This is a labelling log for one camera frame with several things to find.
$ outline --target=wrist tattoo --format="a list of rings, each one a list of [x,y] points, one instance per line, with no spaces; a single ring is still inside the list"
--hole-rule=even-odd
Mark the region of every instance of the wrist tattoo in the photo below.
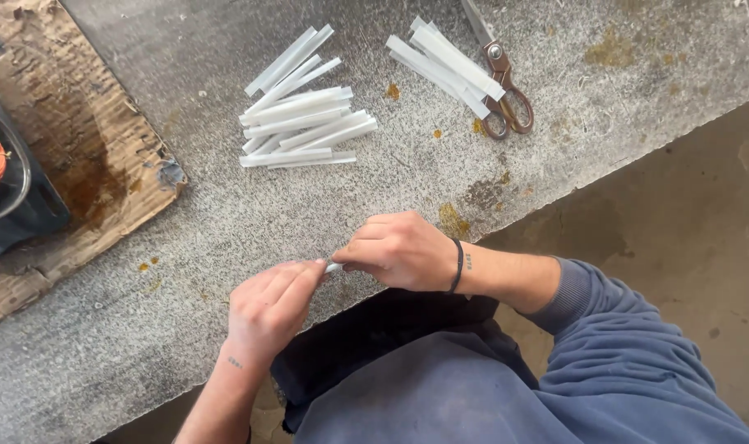
[[[235,366],[237,368],[243,368],[243,365],[241,363],[237,362],[237,359],[235,359],[235,358],[233,358],[233,357],[230,356],[227,360],[231,363],[231,365],[233,365],[233,366]]]

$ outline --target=dark pants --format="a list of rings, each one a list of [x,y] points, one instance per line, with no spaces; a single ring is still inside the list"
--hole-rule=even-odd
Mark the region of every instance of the dark pants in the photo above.
[[[477,334],[526,385],[539,388],[517,343],[492,319],[497,308],[484,296],[389,288],[299,334],[270,367],[287,398],[284,429],[295,433],[311,402],[352,372],[438,331]]]

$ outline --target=scissors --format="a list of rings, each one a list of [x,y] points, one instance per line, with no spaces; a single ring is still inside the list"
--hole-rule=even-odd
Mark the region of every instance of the scissors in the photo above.
[[[471,3],[470,0],[462,0],[462,7],[465,8],[468,20],[473,26],[473,32],[482,45],[481,50],[487,59],[487,64],[492,70],[493,80],[501,84],[501,88],[507,93],[509,91],[513,93],[527,110],[527,123],[523,125],[519,122],[514,109],[506,100],[506,96],[501,97],[500,100],[495,100],[487,96],[484,100],[484,106],[490,110],[490,115],[482,121],[484,130],[487,131],[488,136],[499,141],[502,141],[509,135],[509,129],[514,130],[518,134],[531,132],[531,128],[533,128],[533,107],[522,91],[512,83],[512,64],[503,50],[503,45],[490,33],[476,5]],[[501,132],[497,132],[490,127],[489,120],[492,116],[496,116],[502,120],[503,130]]]

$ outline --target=sweatshirt sleeve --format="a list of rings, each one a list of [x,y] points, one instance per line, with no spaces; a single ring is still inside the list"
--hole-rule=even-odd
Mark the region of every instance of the sweatshirt sleeve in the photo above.
[[[526,318],[555,336],[543,392],[562,396],[631,393],[703,401],[734,415],[695,343],[643,296],[596,267],[558,259],[561,283],[547,307]]]

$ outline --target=hand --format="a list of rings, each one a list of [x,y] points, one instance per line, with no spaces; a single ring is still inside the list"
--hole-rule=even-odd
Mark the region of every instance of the hand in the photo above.
[[[267,370],[301,329],[326,262],[289,262],[243,282],[229,295],[229,336],[237,367]]]
[[[331,259],[389,287],[448,291],[458,267],[457,246],[415,211],[367,219]]]

